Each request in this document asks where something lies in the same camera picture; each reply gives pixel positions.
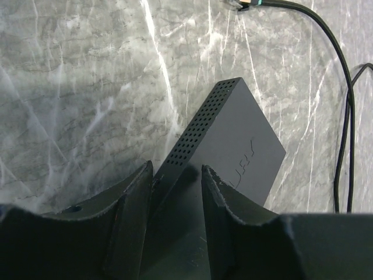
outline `cable connector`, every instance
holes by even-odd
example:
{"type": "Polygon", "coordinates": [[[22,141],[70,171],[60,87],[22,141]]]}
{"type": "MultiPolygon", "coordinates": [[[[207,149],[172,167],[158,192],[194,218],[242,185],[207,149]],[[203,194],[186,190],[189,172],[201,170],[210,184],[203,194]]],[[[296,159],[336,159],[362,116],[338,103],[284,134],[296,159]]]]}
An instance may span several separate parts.
{"type": "Polygon", "coordinates": [[[227,3],[233,6],[237,11],[244,12],[250,9],[250,6],[259,6],[262,0],[227,0],[227,3]]]}

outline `marble surface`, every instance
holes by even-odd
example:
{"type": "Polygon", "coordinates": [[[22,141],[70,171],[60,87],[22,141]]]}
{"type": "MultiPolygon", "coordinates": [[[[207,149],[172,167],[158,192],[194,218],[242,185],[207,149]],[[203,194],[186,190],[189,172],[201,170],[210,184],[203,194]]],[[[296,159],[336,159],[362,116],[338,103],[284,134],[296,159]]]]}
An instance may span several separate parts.
{"type": "MultiPolygon", "coordinates": [[[[324,18],[352,73],[373,61],[372,0],[298,2],[324,18]]],[[[0,202],[58,211],[145,160],[157,170],[213,85],[242,76],[287,151],[266,206],[333,209],[346,85],[326,36],[297,12],[238,15],[218,0],[0,0],[0,66],[0,202]]],[[[372,75],[355,89],[353,210],[372,212],[372,75]]],[[[343,209],[347,183],[344,172],[343,209]]]]}

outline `perforated vent grille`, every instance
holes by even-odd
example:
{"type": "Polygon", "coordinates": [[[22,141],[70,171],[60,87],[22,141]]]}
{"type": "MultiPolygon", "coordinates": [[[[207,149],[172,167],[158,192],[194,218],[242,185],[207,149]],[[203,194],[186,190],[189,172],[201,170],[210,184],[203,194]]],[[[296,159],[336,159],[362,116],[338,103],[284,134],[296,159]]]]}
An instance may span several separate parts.
{"type": "Polygon", "coordinates": [[[166,164],[183,166],[189,161],[238,80],[224,80],[215,85],[168,155],[166,164]]]}

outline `black box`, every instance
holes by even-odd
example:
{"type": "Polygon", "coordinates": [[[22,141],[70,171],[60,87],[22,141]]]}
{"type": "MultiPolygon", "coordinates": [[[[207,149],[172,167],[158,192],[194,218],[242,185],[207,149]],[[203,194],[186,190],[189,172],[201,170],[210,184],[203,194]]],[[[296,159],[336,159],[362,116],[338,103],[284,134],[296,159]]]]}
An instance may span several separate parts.
{"type": "Polygon", "coordinates": [[[243,78],[217,83],[155,175],[143,279],[210,279],[202,165],[263,206],[284,156],[243,78]]]}

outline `embossed logo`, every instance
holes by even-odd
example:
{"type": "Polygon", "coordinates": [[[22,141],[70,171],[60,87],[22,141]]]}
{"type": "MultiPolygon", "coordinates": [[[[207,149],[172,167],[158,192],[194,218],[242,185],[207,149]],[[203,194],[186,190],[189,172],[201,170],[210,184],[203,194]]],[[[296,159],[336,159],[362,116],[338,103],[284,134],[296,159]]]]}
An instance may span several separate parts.
{"type": "Polygon", "coordinates": [[[232,179],[231,181],[228,181],[229,184],[235,189],[237,189],[238,186],[240,185],[242,177],[247,171],[250,161],[252,160],[254,156],[254,150],[252,147],[253,140],[254,140],[253,138],[250,139],[251,153],[244,153],[242,158],[240,159],[240,162],[238,163],[237,168],[235,169],[236,178],[232,179]]]}

